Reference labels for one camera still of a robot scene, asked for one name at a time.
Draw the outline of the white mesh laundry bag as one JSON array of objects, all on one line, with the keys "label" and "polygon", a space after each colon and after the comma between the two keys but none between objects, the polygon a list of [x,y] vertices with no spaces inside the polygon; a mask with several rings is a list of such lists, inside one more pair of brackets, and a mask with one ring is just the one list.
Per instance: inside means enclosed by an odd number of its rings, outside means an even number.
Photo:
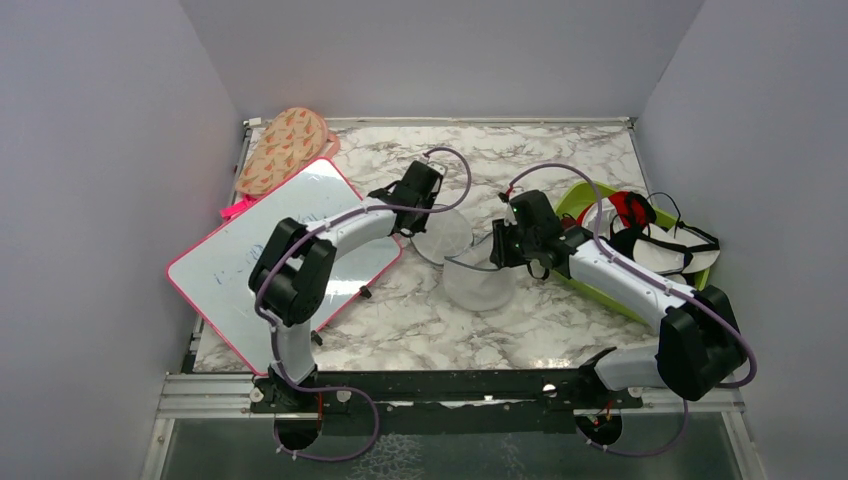
[{"label": "white mesh laundry bag", "polygon": [[428,217],[425,230],[412,237],[414,250],[441,269],[441,285],[457,306],[472,312],[499,309],[516,291],[514,272],[489,259],[491,231],[476,234],[472,224],[456,209]]}]

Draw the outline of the black bra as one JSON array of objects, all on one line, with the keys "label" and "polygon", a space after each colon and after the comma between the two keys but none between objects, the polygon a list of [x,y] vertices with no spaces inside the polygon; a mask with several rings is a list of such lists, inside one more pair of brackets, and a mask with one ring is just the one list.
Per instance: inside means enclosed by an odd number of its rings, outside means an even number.
[{"label": "black bra", "polygon": [[680,218],[669,229],[655,222],[644,228],[632,227],[599,234],[616,252],[664,276],[703,271],[716,262],[721,252],[717,237],[686,224]]}]

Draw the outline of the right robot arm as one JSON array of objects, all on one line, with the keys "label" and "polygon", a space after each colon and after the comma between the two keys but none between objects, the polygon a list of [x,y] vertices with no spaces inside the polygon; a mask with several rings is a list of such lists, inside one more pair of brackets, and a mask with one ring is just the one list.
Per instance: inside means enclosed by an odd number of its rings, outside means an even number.
[{"label": "right robot arm", "polygon": [[531,190],[500,194],[504,219],[493,221],[491,262],[498,268],[539,265],[591,286],[635,313],[657,333],[654,346],[607,349],[579,371],[577,393],[600,407],[617,391],[667,388],[697,401],[749,361],[727,295],[672,282],[619,255],[580,225],[565,227],[547,197]]}]

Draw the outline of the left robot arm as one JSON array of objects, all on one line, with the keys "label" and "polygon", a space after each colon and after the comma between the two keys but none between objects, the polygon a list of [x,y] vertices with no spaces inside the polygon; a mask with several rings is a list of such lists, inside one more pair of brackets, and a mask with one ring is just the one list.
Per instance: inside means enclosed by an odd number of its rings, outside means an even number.
[{"label": "left robot arm", "polygon": [[438,170],[414,161],[400,180],[348,210],[312,223],[289,217],[274,227],[248,287],[255,312],[269,326],[269,373],[280,378],[275,393],[285,407],[298,411],[313,401],[311,321],[336,261],[372,241],[423,231],[442,181]]}]

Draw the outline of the green plastic basket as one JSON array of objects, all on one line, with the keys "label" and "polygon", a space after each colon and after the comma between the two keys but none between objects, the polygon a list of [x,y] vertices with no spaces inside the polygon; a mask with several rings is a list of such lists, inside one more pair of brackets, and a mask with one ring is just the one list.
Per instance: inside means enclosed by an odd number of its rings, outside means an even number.
[{"label": "green plastic basket", "polygon": [[[563,197],[559,200],[557,206],[554,208],[554,211],[562,219],[571,216],[575,220],[577,220],[581,217],[583,211],[590,207],[595,202],[595,200],[596,198],[591,186],[585,182],[578,182],[574,184],[563,195]],[[653,209],[657,215],[657,225],[665,229],[669,229],[674,226],[677,219],[677,214],[675,212],[668,213],[657,206],[654,206]],[[627,309],[625,306],[616,302],[608,295],[597,290],[596,288],[590,285],[583,284],[576,280],[568,279],[556,272],[552,273],[552,276],[554,278],[557,278],[564,284],[568,285],[572,289],[576,290],[584,297],[594,300],[600,305],[603,305],[616,313],[624,315],[625,317],[633,321],[645,324],[645,321],[643,321],[638,314]],[[687,280],[687,283],[698,290],[702,290],[709,284],[709,276],[709,268],[694,274],[684,274],[684,278]]]}]

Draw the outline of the red black garment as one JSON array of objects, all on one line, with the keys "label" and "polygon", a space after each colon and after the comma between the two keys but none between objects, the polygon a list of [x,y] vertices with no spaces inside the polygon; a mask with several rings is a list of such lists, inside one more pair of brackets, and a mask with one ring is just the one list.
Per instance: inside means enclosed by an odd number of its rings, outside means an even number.
[{"label": "red black garment", "polygon": [[604,197],[600,203],[586,207],[578,216],[578,223],[593,230],[600,221],[599,232],[612,232],[625,228],[644,228],[655,223],[657,214],[647,199],[635,192],[618,191]]}]

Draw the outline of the tulip patterned oven mitt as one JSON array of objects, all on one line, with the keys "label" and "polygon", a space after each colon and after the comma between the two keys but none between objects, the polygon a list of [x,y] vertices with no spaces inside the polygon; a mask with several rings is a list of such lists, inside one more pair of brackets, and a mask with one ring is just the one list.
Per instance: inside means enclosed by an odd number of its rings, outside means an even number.
[{"label": "tulip patterned oven mitt", "polygon": [[277,115],[248,156],[235,191],[261,197],[316,158],[332,158],[340,141],[314,111],[293,107]]}]

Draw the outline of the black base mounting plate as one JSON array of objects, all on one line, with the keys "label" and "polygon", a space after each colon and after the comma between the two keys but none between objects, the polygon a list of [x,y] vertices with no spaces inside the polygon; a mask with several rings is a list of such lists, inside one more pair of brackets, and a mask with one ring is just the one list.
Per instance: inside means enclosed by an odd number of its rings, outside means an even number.
[{"label": "black base mounting plate", "polygon": [[585,368],[323,371],[300,389],[275,374],[255,379],[252,414],[284,431],[327,436],[571,434],[579,414],[642,407],[608,392]]}]

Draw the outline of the pink marker clip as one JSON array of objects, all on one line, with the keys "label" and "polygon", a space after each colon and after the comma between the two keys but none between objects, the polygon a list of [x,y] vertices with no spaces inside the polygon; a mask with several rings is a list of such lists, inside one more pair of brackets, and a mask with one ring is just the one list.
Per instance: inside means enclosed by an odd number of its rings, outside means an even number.
[{"label": "pink marker clip", "polygon": [[245,212],[254,204],[251,200],[242,200],[219,211],[220,217],[224,221],[228,221]]}]

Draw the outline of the pink framed whiteboard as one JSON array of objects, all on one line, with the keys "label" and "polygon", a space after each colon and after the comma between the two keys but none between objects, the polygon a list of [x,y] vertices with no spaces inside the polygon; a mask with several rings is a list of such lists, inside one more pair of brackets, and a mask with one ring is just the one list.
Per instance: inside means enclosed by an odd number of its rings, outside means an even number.
[{"label": "pink framed whiteboard", "polygon": [[274,227],[287,217],[322,220],[360,201],[337,166],[319,158],[173,260],[166,276],[249,369],[264,375],[272,360],[269,325],[254,311],[248,279]]}]

